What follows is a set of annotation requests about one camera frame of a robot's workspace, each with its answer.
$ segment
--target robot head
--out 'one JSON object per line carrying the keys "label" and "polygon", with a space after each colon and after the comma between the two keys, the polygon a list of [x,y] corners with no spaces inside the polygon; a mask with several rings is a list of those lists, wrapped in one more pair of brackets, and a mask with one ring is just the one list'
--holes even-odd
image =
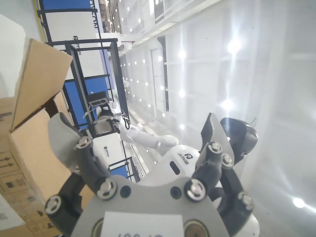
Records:
{"label": "robot head", "polygon": [[253,150],[258,141],[258,134],[253,126],[238,119],[223,118],[220,124],[233,149],[237,164]]}

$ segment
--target white ceiling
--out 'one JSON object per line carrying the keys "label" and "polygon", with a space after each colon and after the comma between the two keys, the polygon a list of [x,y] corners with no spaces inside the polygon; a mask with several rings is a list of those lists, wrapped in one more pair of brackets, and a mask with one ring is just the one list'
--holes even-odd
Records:
{"label": "white ceiling", "polygon": [[[128,101],[185,144],[200,147],[208,112],[255,120],[259,142],[238,173],[256,200],[263,236],[315,235],[315,19],[315,0],[223,0],[160,33],[166,37],[169,112],[157,38],[121,57],[123,76],[133,78]],[[236,57],[227,51],[234,38],[241,42]],[[227,98],[229,111],[221,107]],[[306,207],[295,207],[295,197]]]}

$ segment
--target white humanoid robot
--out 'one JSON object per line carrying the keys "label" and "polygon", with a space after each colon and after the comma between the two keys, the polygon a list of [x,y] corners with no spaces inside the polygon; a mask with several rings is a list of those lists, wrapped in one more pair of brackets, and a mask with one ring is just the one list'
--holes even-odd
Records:
{"label": "white humanoid robot", "polygon": [[[200,156],[199,150],[186,145],[179,145],[179,140],[172,135],[151,135],[139,130],[136,126],[130,124],[127,116],[117,108],[115,103],[112,103],[112,108],[109,104],[98,106],[96,112],[98,120],[95,128],[99,133],[114,129],[119,132],[123,141],[155,149],[162,156],[162,160],[156,165],[155,169],[138,182],[139,185],[165,185],[180,177],[191,177],[194,173],[196,162]],[[232,162],[234,164],[235,162],[236,164],[254,148],[257,142],[257,134],[254,128],[246,122],[229,119],[230,124],[227,124],[227,121],[228,119],[223,119],[222,126],[229,133],[229,141],[232,143],[235,139],[235,149],[237,148],[239,151],[237,150],[237,153],[230,151],[225,158],[228,163]],[[232,125],[234,126],[234,134],[229,131]],[[244,136],[243,142],[238,141],[240,136]],[[227,145],[230,145],[226,136],[223,140]],[[103,163],[106,163],[106,157],[102,149],[97,150],[96,155]],[[220,181],[218,181],[216,187],[222,187]],[[215,199],[213,204],[218,207],[220,201],[221,197]],[[259,222],[254,215],[251,215],[249,221],[236,236],[258,237],[259,232]]]}
{"label": "white humanoid robot", "polygon": [[[137,143],[147,148],[155,149],[162,159],[154,170],[150,171],[138,182],[143,186],[163,186],[182,177],[191,177],[196,171],[205,148],[211,147],[212,151],[221,151],[222,169],[232,169],[233,166],[243,159],[257,142],[256,131],[247,123],[225,118],[219,122],[214,114],[209,115],[209,122],[201,132],[203,146],[199,151],[195,148],[179,145],[179,140],[171,135],[151,135],[140,131],[130,124],[128,117],[123,111],[112,104],[104,104],[97,107],[97,120],[94,123],[98,134],[116,131],[123,141]],[[57,114],[51,118],[48,124],[50,143],[58,159],[72,172],[80,173],[77,169],[76,144],[82,140],[82,134],[74,129],[66,118]],[[93,155],[100,164],[108,169],[105,154],[102,149],[93,148]],[[215,189],[209,194],[213,205],[219,210],[223,195],[223,189],[218,181]],[[240,237],[258,237],[259,223],[251,214],[248,222],[236,234]]]}

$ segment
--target white robot body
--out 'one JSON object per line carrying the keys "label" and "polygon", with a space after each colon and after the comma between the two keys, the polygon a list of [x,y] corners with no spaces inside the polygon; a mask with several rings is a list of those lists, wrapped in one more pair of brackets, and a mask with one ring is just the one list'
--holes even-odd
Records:
{"label": "white robot body", "polygon": [[[140,182],[139,185],[144,186],[160,186],[168,184],[180,177],[191,177],[195,171],[195,164],[200,153],[197,149],[179,145],[179,140],[171,135],[151,135],[140,131],[137,127],[129,124],[126,125],[122,113],[111,108],[114,117],[119,120],[116,126],[120,130],[120,138],[128,143],[137,143],[147,148],[157,150],[162,156],[162,159],[157,163],[155,169],[150,171]],[[97,114],[101,112],[101,108],[97,108]],[[94,149],[95,155],[108,167],[106,163],[105,153]],[[218,181],[216,187],[222,187]],[[215,207],[220,204],[221,198],[213,202]],[[250,220],[236,235],[237,237],[255,236],[258,237],[260,232],[259,223],[254,215],[251,215]]]}
{"label": "white robot body", "polygon": [[191,177],[195,170],[195,163],[199,157],[195,148],[178,145],[172,147],[138,184],[159,186],[168,184],[180,177]]}

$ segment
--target cardboard flap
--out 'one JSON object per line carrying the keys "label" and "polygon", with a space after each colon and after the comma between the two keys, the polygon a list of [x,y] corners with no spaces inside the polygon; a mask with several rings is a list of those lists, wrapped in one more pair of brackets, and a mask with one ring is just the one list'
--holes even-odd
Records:
{"label": "cardboard flap", "polygon": [[62,90],[72,56],[32,39],[23,60],[11,130]]}

